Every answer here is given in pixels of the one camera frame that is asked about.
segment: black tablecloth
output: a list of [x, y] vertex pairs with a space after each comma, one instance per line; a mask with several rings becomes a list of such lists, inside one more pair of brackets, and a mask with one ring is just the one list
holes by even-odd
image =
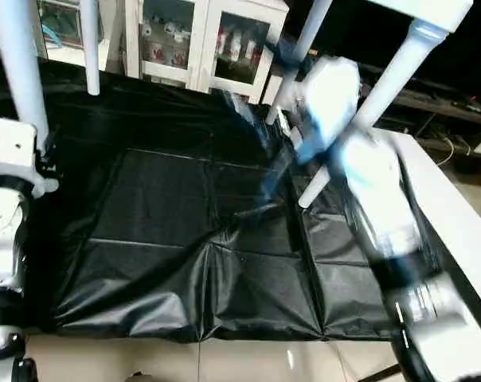
[[[220, 96], [101, 73], [93, 97], [82, 68], [41, 63], [41, 76], [61, 187], [31, 208], [26, 325], [180, 342], [389, 338], [337, 193], [302, 211], [309, 177], [294, 166], [260, 203], [274, 153]], [[1, 67], [0, 116], [16, 118]]]

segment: bottle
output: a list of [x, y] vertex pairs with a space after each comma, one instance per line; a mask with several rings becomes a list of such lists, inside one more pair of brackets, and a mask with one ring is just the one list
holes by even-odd
[[220, 56], [225, 51], [225, 42], [228, 34], [225, 32], [223, 25], [219, 27], [219, 33], [217, 34], [216, 52]]
[[232, 43], [230, 45], [230, 60], [237, 62], [239, 60], [239, 55], [241, 54], [241, 41], [242, 32], [240, 29], [236, 29], [233, 32]]

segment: wire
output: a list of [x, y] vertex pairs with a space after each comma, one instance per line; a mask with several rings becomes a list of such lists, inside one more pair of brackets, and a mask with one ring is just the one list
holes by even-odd
[[451, 153], [449, 153], [449, 155], [446, 159], [444, 159], [443, 161], [440, 161], [439, 163], [436, 163], [438, 166], [445, 165], [449, 161], [449, 159], [452, 158], [453, 154], [455, 153], [455, 145], [453, 145], [453, 142], [451, 142], [451, 139], [449, 139], [448, 137], [443, 137], [443, 140], [446, 141], [449, 144], [449, 146], [451, 147]]
[[469, 145], [465, 139], [463, 139], [462, 137], [458, 136], [457, 137], [459, 141], [461, 141], [466, 147], [467, 147], [467, 153], [466, 155], [469, 156], [471, 154], [471, 145]]
[[426, 128], [426, 126], [428, 126], [430, 124], [430, 122], [432, 121], [432, 119], [437, 115], [437, 113], [432, 113], [432, 115], [430, 115], [428, 117], [428, 119], [426, 120], [426, 122], [423, 123], [423, 126], [420, 127], [420, 129], [417, 131], [416, 135], [414, 135], [415, 138], [417, 138], [417, 136], [419, 134], [421, 134], [423, 132], [423, 130]]

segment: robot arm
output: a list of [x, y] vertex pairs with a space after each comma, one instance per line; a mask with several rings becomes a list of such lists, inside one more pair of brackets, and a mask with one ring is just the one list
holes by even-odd
[[26, 219], [33, 198], [53, 191], [55, 179], [35, 169], [35, 128], [0, 119], [0, 382], [34, 382], [35, 364], [23, 359], [22, 297]]
[[399, 328], [393, 347], [404, 374], [419, 381], [480, 376], [481, 329], [449, 275], [426, 261], [427, 232], [405, 164], [390, 141], [351, 122], [358, 89], [355, 63], [316, 65], [304, 81], [308, 117], [300, 120], [311, 127], [296, 147], [298, 161], [329, 152], [327, 177], [342, 192], [347, 223]]

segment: shelf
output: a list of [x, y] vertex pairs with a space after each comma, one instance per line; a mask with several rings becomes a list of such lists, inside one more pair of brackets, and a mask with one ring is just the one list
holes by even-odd
[[146, 42], [154, 42], [156, 44], [161, 44], [164, 46], [171, 47], [173, 49], [185, 50], [189, 52], [190, 50], [190, 40], [184, 39], [183, 42], [176, 42], [172, 36], [164, 31], [164, 25], [159, 23], [150, 22], [152, 33], [150, 36], [143, 36], [142, 39]]

